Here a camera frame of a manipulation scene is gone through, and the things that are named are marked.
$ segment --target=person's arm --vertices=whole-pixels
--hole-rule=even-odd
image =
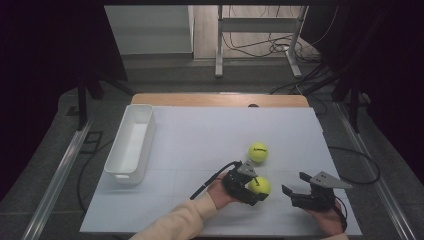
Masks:
[[[186,200],[170,213],[162,216],[131,240],[186,240],[197,236],[203,222],[231,202],[238,200],[229,196],[220,179],[211,183],[207,193],[194,200]]]

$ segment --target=tennis ball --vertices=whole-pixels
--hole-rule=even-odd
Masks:
[[[268,148],[261,142],[255,142],[249,147],[249,158],[257,163],[265,161],[268,156]]]
[[[265,193],[269,195],[271,193],[271,184],[264,177],[256,177],[252,179],[247,187],[250,191],[256,194]]]

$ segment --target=white plastic tray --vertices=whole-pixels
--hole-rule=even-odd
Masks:
[[[151,105],[135,104],[125,109],[104,170],[123,184],[143,180],[156,128]]]

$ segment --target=sleeve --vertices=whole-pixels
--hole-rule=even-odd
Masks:
[[[324,238],[323,240],[348,240],[346,233],[334,235],[328,238]]]
[[[195,200],[186,200],[170,213],[160,217],[131,240],[186,240],[196,237],[203,222],[217,213],[214,202],[206,192]]]

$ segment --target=black cable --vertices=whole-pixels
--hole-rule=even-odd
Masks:
[[[277,14],[275,14],[275,17],[278,17],[278,13],[280,12],[280,7],[281,7],[281,5],[278,6]]]
[[[190,200],[195,199],[205,188],[207,188],[214,180],[216,180],[225,169],[227,169],[231,165],[236,165],[237,162],[230,162],[227,165],[225,165],[223,168],[221,168],[218,172],[216,172],[214,175],[212,175],[211,178],[209,178],[202,186],[200,186],[199,189],[190,197]]]
[[[289,44],[286,43],[275,43],[275,41],[269,46],[268,51],[273,53],[283,53],[286,52],[288,49],[285,49],[284,47],[289,47]]]
[[[299,49],[299,52],[303,51],[303,46],[301,45],[301,48]],[[309,58],[305,58],[302,54],[299,54],[298,51],[294,51],[294,55],[296,57],[296,60],[298,60],[299,62],[302,63],[319,63],[321,62],[320,58],[313,58],[313,57],[309,57]]]
[[[350,178],[344,177],[344,176],[342,176],[342,175],[339,175],[339,176],[340,176],[340,179],[342,179],[342,180],[344,180],[344,181],[346,181],[346,182],[353,183],[353,184],[358,184],[358,185],[369,185],[369,184],[373,184],[373,183],[377,182],[377,181],[380,179],[380,177],[381,177],[381,170],[380,170],[380,167],[379,167],[379,166],[378,166],[378,164],[374,161],[374,159],[372,159],[370,156],[368,156],[368,155],[366,155],[366,154],[364,154],[364,153],[358,152],[358,151],[356,151],[356,150],[348,149],[348,148],[334,147],[334,146],[328,146],[328,148],[329,148],[329,149],[336,149],[336,150],[341,150],[341,151],[346,151],[346,152],[350,152],[350,153],[359,154],[359,155],[363,156],[364,158],[366,158],[366,159],[367,159],[370,163],[372,163],[372,164],[375,166],[375,168],[377,169],[377,176],[375,177],[375,179],[373,179],[373,180],[371,180],[371,181],[368,181],[368,182],[359,182],[359,181],[352,180],[352,179],[350,179]]]
[[[233,9],[233,5],[230,5],[230,7],[228,8],[228,17],[231,17],[231,10],[233,11],[234,16],[237,17],[236,12]],[[231,32],[230,32],[230,43],[231,43],[231,46],[234,47],[233,38],[231,37]]]
[[[269,36],[268,36],[268,41],[271,42],[271,46],[269,48],[270,49],[273,48],[274,49],[273,51],[276,52],[276,53],[286,52],[288,49],[284,49],[284,47],[289,47],[290,45],[289,44],[286,44],[286,43],[277,43],[276,41],[281,40],[281,39],[291,41],[292,40],[291,39],[292,36],[293,35],[290,34],[290,35],[287,35],[287,36],[284,36],[284,37],[281,37],[281,38],[271,39],[271,33],[270,33]],[[303,48],[302,43],[300,43],[299,41],[296,41],[296,44],[299,44],[300,45],[300,49]]]
[[[265,13],[266,13],[266,8],[267,8],[267,6],[265,6],[265,10],[264,10],[264,12],[261,14],[261,16],[259,16],[259,17],[262,17]]]
[[[222,39],[224,40],[225,45],[227,45],[227,47],[228,47],[229,49],[234,50],[234,51],[238,51],[238,52],[242,52],[242,53],[247,54],[247,55],[249,55],[249,56],[251,56],[251,57],[266,57],[266,56],[269,56],[269,55],[271,55],[271,54],[273,54],[273,53],[274,53],[274,52],[269,52],[269,53],[264,54],[264,55],[254,55],[254,54],[248,53],[248,52],[246,52],[246,51],[243,51],[243,50],[240,50],[240,49],[237,49],[237,48],[232,48],[232,47],[230,47],[230,46],[227,44],[227,41],[225,41],[225,37],[224,37],[224,36],[222,36]]]
[[[328,113],[328,108],[327,108],[327,105],[325,105],[324,101],[322,101],[321,99],[318,99],[317,97],[315,97],[315,96],[314,96],[314,95],[312,95],[312,94],[309,94],[309,96],[311,96],[313,99],[315,99],[317,102],[319,102],[319,103],[321,104],[321,106],[323,106],[323,107],[324,107],[324,112],[323,112],[323,113],[316,113],[316,116],[317,116],[318,118],[320,118],[320,117],[322,117],[322,116],[327,115],[327,113]]]
[[[320,78],[320,77],[322,77],[322,76],[324,76],[324,75],[328,74],[328,72],[330,72],[330,69],[328,69],[328,70],[327,70],[327,71],[325,71],[324,73],[321,73],[321,74],[320,74],[320,75],[318,75],[318,76],[309,77],[309,78],[307,79],[307,81],[310,81],[310,80],[314,80],[314,79]],[[302,86],[303,84],[306,84],[306,81],[302,81],[302,82],[301,82],[301,83],[299,83],[298,85],[299,85],[299,86]],[[293,93],[293,91],[294,91],[294,89],[295,89],[295,88],[296,88],[296,86],[295,86],[295,87],[293,87],[293,88],[289,91],[289,95]]]
[[[344,204],[344,202],[339,197],[337,197],[337,196],[335,196],[335,197],[337,198],[337,200],[339,200],[342,203],[342,205],[345,209],[346,215],[343,215],[342,211],[337,206],[335,206],[335,205],[332,206],[333,210],[337,213],[337,215],[339,215],[340,222],[342,223],[342,228],[343,228],[343,232],[344,232],[344,231],[346,231],[346,228],[347,228],[347,208],[346,208],[346,205]]]
[[[232,43],[231,43],[231,45],[233,46],[233,48],[245,48],[245,47],[251,47],[251,46],[259,45],[259,44],[262,44],[262,43],[268,43],[269,41],[278,41],[278,40],[282,40],[282,39],[290,40],[289,37],[291,37],[291,35],[287,35],[285,37],[280,37],[280,38],[274,38],[274,39],[270,39],[270,40],[265,40],[265,41],[261,41],[261,42],[251,43],[251,44],[247,44],[247,45],[234,46],[234,44],[232,44]]]
[[[292,6],[289,6],[289,7],[290,7],[290,8],[289,8],[289,9],[290,9],[290,14],[291,14],[291,16],[293,17],[293,12],[291,11],[291,7],[292,7]]]
[[[97,153],[99,153],[103,148],[105,148],[107,145],[109,145],[110,143],[112,143],[114,141],[114,139],[110,140],[109,142],[105,143],[104,145],[102,145],[101,147],[99,147],[96,151],[93,152],[93,154],[87,159],[87,161],[85,162],[84,166],[81,169],[81,172],[78,176],[78,181],[77,181],[77,195],[78,195],[78,203],[81,207],[81,209],[84,211],[84,214],[87,213],[87,208],[84,206],[83,202],[82,202],[82,197],[81,197],[81,192],[80,192],[80,185],[81,185],[81,179],[82,179],[82,175],[84,173],[85,168],[87,167],[88,163],[90,163],[90,161],[96,156]]]
[[[320,65],[318,65],[317,67],[315,67],[310,73],[308,73],[306,76],[304,76],[301,80],[299,80],[297,82],[294,82],[294,83],[285,84],[283,86],[280,86],[280,87],[276,87],[276,88],[271,89],[271,91],[269,92],[269,95],[274,94],[275,92],[277,92],[280,89],[283,89],[283,88],[286,88],[286,87],[289,87],[289,86],[292,86],[292,85],[296,85],[296,84],[299,84],[299,83],[302,83],[302,82],[311,80],[312,77],[314,75],[318,74],[324,67],[325,67],[325,64],[324,63],[321,63]]]

